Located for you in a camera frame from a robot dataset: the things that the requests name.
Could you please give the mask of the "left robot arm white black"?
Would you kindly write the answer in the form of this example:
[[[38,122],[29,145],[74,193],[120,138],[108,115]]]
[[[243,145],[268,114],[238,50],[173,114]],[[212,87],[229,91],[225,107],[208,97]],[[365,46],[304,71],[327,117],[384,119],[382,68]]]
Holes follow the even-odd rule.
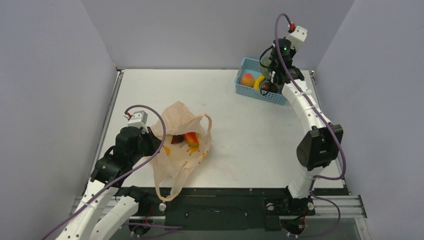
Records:
[[[101,215],[124,180],[135,171],[143,158],[152,159],[163,146],[151,128],[142,125],[126,126],[115,137],[115,143],[96,162],[85,192],[74,213],[62,224],[59,240],[109,239],[132,214],[143,215],[149,209],[145,193],[136,190],[124,196],[118,210]]]

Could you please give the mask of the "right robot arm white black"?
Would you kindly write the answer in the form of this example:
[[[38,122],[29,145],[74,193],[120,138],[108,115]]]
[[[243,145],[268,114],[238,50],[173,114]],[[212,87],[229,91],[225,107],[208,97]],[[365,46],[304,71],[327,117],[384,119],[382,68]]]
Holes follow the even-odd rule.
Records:
[[[286,37],[278,38],[266,51],[270,53],[270,62],[261,67],[269,72],[272,84],[281,88],[282,95],[292,106],[304,130],[304,137],[296,148],[300,174],[286,187],[287,196],[282,199],[283,209],[294,214],[307,205],[317,179],[335,180],[321,173],[342,152],[344,130],[322,113],[304,76],[293,66],[295,49],[292,41]]]

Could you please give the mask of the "fake green melon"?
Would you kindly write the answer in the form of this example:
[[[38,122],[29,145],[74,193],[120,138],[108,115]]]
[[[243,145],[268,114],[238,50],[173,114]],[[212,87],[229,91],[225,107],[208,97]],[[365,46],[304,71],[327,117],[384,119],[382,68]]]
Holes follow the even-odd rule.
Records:
[[[269,65],[260,64],[260,71],[261,74],[264,76],[265,79],[270,80],[272,77],[272,70],[270,69]]]

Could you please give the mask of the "fake red mango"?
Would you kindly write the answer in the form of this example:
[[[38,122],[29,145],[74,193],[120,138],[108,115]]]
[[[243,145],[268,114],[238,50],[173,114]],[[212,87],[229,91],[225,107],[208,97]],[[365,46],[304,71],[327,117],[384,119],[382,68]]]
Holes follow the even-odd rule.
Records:
[[[183,138],[184,138],[185,142],[191,148],[198,148],[199,147],[200,143],[199,143],[198,137],[199,137],[199,134],[197,132],[187,132],[187,133],[183,134]]]

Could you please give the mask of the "orange plastic bag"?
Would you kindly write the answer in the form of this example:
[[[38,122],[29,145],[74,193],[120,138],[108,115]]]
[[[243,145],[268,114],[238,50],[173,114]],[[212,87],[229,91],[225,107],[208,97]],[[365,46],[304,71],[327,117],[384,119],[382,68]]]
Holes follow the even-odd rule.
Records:
[[[210,151],[212,143],[212,119],[206,114],[194,115],[187,106],[177,101],[167,107],[151,131],[159,140],[165,139],[160,152],[150,161],[153,167],[154,185],[158,198],[170,202],[182,191],[187,179],[200,165]],[[186,141],[172,144],[172,137],[196,133],[199,146],[189,146]],[[160,184],[173,178],[173,185],[167,196],[162,196]]]

